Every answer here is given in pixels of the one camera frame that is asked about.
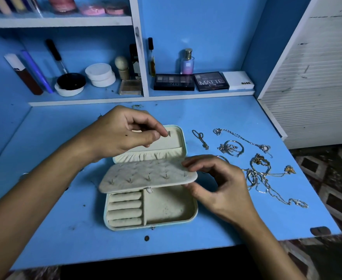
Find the pink perfume bottle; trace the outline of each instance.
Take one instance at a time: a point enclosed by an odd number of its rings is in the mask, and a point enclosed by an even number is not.
[[[56,13],[65,14],[76,11],[76,4],[74,0],[49,0]]]
[[[194,68],[194,57],[192,57],[192,48],[185,49],[185,58],[181,60],[181,72],[182,75],[192,75]]]

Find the hand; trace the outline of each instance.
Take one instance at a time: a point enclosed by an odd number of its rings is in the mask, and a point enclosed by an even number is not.
[[[186,158],[182,165],[189,171],[203,171],[215,178],[218,184],[212,193],[196,182],[185,185],[193,197],[208,210],[234,225],[240,225],[257,212],[251,201],[246,178],[242,170],[214,155],[198,155]]]
[[[136,146],[149,147],[160,136],[166,137],[168,132],[148,112],[119,105],[78,133],[71,143],[83,149],[89,162],[96,162]]]

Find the open jewelry box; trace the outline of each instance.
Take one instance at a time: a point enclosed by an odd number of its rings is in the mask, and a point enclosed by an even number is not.
[[[192,221],[197,201],[182,185],[197,179],[181,165],[187,154],[183,130],[165,126],[167,137],[113,158],[99,191],[106,193],[104,222],[113,230],[147,228]]]

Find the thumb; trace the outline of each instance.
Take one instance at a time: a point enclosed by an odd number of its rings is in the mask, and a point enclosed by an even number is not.
[[[154,141],[160,138],[160,133],[155,130],[150,131],[143,131],[143,132],[134,132],[134,140],[133,140],[133,147],[136,146],[147,146],[152,144]]]
[[[212,192],[209,192],[207,189],[203,188],[196,182],[184,185],[184,187],[186,187],[190,191],[191,195],[195,199],[201,202],[208,209],[211,209],[215,200],[214,194]]]

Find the person's left hand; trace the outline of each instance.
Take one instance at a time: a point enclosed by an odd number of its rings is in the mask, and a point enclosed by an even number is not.
[[[96,162],[136,146],[148,147],[160,136],[166,137],[168,132],[149,113],[119,105],[78,133],[71,143],[82,148],[89,162]]]

